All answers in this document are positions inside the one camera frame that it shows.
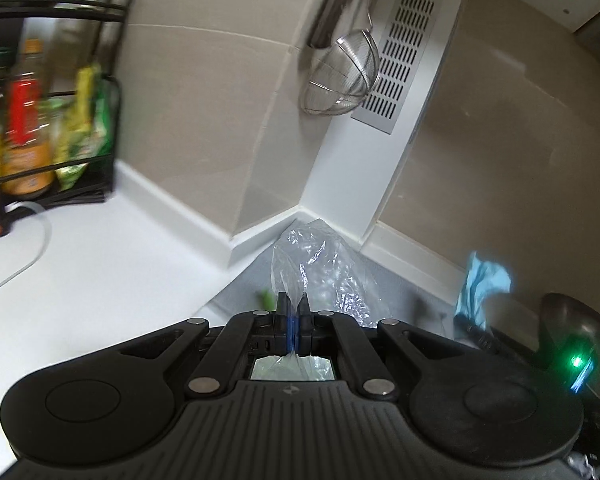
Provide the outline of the clear green plastic package bag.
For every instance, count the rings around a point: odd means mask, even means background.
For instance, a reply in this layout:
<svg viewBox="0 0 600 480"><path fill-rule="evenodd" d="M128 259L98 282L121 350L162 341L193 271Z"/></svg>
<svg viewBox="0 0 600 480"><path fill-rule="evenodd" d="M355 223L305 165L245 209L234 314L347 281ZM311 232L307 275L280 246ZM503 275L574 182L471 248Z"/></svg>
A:
<svg viewBox="0 0 600 480"><path fill-rule="evenodd" d="M373 275L324 221L294 222L273 245L273 311L250 378L271 382L344 380L373 399L398 386L367 338L390 316Z"/></svg>

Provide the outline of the black wok pan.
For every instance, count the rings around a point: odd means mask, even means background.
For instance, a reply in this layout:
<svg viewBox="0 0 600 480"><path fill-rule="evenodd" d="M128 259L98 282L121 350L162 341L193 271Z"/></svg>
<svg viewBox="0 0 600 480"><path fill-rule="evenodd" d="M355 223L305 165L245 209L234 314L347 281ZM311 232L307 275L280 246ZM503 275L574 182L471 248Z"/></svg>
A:
<svg viewBox="0 0 600 480"><path fill-rule="evenodd" d="M600 314L559 292L541 299L540 356L600 420Z"/></svg>

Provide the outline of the grey textured counter mat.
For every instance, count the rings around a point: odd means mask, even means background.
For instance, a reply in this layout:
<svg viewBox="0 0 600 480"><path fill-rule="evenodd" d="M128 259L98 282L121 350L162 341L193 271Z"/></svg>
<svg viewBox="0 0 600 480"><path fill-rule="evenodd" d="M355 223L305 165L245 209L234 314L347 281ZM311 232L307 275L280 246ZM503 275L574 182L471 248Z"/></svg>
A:
<svg viewBox="0 0 600 480"><path fill-rule="evenodd" d="M312 311L345 313L363 327L397 318L453 337L452 306L361 255L322 220L292 222L201 311L221 326L240 312L273 310L279 292L294 306L305 292Z"/></svg>

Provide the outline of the hanging metal mesh strainer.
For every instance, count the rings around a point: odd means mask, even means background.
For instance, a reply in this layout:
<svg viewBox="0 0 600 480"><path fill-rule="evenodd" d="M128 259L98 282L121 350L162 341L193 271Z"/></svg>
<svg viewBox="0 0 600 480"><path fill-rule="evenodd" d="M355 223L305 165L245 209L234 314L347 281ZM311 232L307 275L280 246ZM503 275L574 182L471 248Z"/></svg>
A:
<svg viewBox="0 0 600 480"><path fill-rule="evenodd" d="M352 112L373 90L380 58L370 11L363 11L356 21L361 26L335 40L304 84L300 107L306 114L338 116Z"/></svg>

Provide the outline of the green yellow snack packet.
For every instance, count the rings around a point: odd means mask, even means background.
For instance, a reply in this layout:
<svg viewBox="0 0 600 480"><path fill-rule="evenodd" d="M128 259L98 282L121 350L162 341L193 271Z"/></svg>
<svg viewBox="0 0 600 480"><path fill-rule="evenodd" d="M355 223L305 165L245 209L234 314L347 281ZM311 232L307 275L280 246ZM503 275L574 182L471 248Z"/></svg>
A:
<svg viewBox="0 0 600 480"><path fill-rule="evenodd" d="M61 118L54 163L107 155L112 149L107 81L98 63L76 74L76 94Z"/></svg>

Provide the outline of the orange oil bottle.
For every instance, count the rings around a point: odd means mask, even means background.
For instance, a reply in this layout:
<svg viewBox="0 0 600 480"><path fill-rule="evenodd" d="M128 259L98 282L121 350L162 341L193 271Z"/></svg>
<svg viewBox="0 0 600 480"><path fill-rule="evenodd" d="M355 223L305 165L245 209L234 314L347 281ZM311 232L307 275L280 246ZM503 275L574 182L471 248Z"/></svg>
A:
<svg viewBox="0 0 600 480"><path fill-rule="evenodd" d="M22 174L52 163L50 122L42 104L45 86L42 72L43 44L24 40L20 59L8 87L8 128L3 155L5 176Z"/></svg>

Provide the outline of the grey wall vent grille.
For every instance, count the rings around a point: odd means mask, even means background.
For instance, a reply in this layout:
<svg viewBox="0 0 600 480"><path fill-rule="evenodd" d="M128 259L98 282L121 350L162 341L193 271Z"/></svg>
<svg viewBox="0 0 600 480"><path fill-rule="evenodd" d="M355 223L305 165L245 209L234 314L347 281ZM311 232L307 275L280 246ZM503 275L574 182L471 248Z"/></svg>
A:
<svg viewBox="0 0 600 480"><path fill-rule="evenodd" d="M382 34L379 72L372 91L352 118L391 134L415 78L441 0L396 0Z"/></svg>

